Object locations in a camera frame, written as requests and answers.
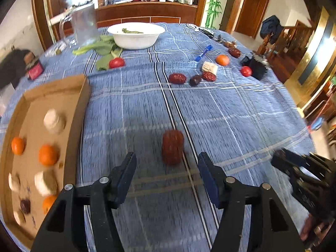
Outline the orange tangerine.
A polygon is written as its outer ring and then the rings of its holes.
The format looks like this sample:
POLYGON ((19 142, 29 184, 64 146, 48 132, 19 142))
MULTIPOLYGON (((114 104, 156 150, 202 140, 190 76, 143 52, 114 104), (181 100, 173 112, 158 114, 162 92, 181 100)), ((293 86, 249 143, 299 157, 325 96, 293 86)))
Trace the orange tangerine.
POLYGON ((46 167, 53 166, 58 161, 58 151, 57 149, 50 145, 44 144, 39 149, 39 163, 46 167))
POLYGON ((14 137, 11 141, 11 150, 14 155, 22 155, 25 150, 25 141, 23 138, 14 137))
POLYGON ((43 204, 42 204, 42 210, 44 214, 47 214, 49 212, 49 210, 51 209, 56 199, 57 199, 57 196, 55 194, 44 198, 43 204))
POLYGON ((230 63, 230 58, 227 55, 219 55, 216 57, 216 62, 220 66, 227 66, 230 63))

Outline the beige cake piece round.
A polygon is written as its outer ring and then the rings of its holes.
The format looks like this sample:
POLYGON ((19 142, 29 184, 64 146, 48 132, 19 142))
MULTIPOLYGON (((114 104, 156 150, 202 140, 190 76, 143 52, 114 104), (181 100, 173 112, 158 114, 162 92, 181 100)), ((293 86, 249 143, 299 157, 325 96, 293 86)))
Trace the beige cake piece round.
POLYGON ((61 133, 66 125, 64 117, 55 109, 46 112, 43 124, 51 134, 61 133))

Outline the large red date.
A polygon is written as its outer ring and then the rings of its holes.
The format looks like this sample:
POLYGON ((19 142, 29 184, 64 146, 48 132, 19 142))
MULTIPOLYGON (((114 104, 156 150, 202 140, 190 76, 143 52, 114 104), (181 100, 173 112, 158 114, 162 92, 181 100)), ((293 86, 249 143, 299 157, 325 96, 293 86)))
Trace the large red date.
POLYGON ((178 165, 183 160, 184 136, 179 130, 167 130, 162 138, 162 160, 166 165, 178 165))

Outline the beige cake piece lowest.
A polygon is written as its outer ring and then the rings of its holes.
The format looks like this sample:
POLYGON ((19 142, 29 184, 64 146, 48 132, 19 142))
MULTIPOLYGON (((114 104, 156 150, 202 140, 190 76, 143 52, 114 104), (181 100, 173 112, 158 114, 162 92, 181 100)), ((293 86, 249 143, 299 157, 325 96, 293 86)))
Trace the beige cake piece lowest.
POLYGON ((14 219, 19 226, 22 226, 26 223, 25 215, 19 210, 13 211, 14 219))

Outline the dark date small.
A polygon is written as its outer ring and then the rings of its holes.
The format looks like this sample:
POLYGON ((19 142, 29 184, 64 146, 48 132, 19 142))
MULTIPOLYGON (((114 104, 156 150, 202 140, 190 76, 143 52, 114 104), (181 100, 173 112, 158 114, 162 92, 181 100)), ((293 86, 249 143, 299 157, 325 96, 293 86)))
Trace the dark date small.
POLYGON ((28 198, 21 199, 20 207, 21 207, 21 211, 24 214, 30 214, 31 213, 31 202, 28 198))

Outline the red cherry tomato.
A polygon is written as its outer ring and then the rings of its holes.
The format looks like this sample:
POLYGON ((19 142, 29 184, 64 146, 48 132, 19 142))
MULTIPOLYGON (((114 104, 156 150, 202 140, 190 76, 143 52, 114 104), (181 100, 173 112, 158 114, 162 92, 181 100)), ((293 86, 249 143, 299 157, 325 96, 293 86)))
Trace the red cherry tomato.
POLYGON ((123 60, 123 58, 114 58, 109 62, 108 66, 109 69, 123 67, 125 66, 125 60, 123 60))
POLYGON ((250 77, 252 76, 252 70, 250 69, 250 67, 248 66, 243 66, 240 69, 240 73, 244 76, 244 77, 250 77))

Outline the wooden stair railing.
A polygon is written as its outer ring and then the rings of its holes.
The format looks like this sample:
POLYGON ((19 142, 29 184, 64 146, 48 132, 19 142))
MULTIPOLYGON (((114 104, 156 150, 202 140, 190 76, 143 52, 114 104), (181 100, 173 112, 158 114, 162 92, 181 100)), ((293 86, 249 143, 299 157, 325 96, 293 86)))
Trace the wooden stair railing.
POLYGON ((266 58, 277 78, 284 83, 290 78, 307 51, 314 29, 296 21, 294 26, 284 26, 274 40, 275 33, 263 36, 256 53, 266 58))

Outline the dark red fruit far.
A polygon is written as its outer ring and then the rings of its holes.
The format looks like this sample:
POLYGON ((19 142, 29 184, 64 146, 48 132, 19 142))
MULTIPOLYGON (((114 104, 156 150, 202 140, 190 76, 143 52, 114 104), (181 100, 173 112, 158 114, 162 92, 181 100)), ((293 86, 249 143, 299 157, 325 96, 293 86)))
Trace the dark red fruit far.
POLYGON ((241 51, 235 47, 228 48, 228 52, 234 58, 239 58, 241 56, 241 51))

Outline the blue plaid tablecloth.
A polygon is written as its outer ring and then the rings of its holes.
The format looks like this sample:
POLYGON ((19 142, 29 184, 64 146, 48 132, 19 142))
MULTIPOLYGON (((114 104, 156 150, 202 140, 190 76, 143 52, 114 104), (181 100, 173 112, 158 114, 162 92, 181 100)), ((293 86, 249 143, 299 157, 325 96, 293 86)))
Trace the blue plaid tablecloth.
POLYGON ((290 94, 268 70, 258 81, 240 73, 231 59, 214 82, 196 87, 175 85, 169 75, 197 75, 194 61, 208 45, 204 60, 213 62, 226 49, 183 24, 165 24, 154 46, 124 51, 125 66, 98 71, 94 51, 41 56, 44 72, 21 80, 5 114, 5 134, 21 95, 38 85, 84 74, 91 86, 77 156, 76 183, 88 185, 107 175, 130 151, 137 156, 126 201, 114 212, 126 251, 209 251, 222 211, 210 203, 197 167, 197 156, 211 160, 244 184, 269 183, 295 226, 307 211, 291 196, 287 177, 271 166, 272 153, 287 148, 300 154, 314 150, 311 136, 290 94), (167 130, 184 136, 183 160, 166 165, 162 138, 167 130))

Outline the dark purple date centre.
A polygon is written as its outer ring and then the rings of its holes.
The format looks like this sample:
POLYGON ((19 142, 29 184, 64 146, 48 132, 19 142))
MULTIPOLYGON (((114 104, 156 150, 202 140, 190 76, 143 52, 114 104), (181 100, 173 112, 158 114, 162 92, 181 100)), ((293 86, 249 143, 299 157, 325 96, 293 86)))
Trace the dark purple date centre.
POLYGON ((199 85, 199 83, 202 81, 202 76, 201 75, 194 75, 193 77, 190 78, 189 80, 189 85, 191 87, 196 87, 199 85))

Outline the dark jacket on railing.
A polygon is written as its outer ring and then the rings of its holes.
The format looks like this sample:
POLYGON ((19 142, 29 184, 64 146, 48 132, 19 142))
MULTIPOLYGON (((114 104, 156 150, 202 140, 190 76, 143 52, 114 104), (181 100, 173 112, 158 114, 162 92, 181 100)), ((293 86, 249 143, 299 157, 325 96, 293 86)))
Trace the dark jacket on railing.
POLYGON ((267 35, 270 35, 270 44, 275 44, 279 38, 284 27, 280 24, 280 20, 275 15, 272 15, 262 21, 260 29, 260 37, 265 39, 267 35))

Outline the red cherry tomato left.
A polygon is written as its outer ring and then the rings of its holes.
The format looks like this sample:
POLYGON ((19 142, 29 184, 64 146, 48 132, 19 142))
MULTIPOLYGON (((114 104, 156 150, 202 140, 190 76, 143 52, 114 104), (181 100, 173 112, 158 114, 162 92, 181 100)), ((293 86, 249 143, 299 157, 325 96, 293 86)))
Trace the red cherry tomato left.
POLYGON ((109 69, 123 67, 125 66, 125 60, 123 60, 123 58, 114 58, 109 62, 108 66, 109 69))

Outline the green leafy vegetable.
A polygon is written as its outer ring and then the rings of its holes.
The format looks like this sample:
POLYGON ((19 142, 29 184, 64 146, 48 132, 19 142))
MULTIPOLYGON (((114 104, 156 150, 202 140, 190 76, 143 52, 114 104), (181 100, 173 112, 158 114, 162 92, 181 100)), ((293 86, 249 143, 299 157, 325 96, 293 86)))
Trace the green leafy vegetable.
POLYGON ((123 52, 123 49, 116 44, 112 35, 100 35, 98 41, 80 47, 72 51, 72 53, 74 55, 82 55, 90 50, 93 50, 100 56, 96 62, 96 69, 98 71, 110 70, 108 66, 109 62, 114 58, 121 58, 123 52))

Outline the white bowl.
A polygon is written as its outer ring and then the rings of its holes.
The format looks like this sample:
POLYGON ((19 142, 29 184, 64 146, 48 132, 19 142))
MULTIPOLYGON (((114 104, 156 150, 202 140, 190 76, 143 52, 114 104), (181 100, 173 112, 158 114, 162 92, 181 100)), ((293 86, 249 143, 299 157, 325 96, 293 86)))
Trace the white bowl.
POLYGON ((153 46, 165 29, 153 23, 128 22, 109 26, 107 31, 118 47, 142 50, 153 46))

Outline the wooden counter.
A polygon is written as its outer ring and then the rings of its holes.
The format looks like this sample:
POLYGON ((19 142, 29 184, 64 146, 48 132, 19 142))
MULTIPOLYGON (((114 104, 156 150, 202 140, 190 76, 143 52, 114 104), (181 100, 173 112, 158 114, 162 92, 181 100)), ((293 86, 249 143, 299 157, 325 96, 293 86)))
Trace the wooden counter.
POLYGON ((201 11, 195 5, 178 2, 130 2, 95 10, 98 27, 128 22, 201 24, 201 11))

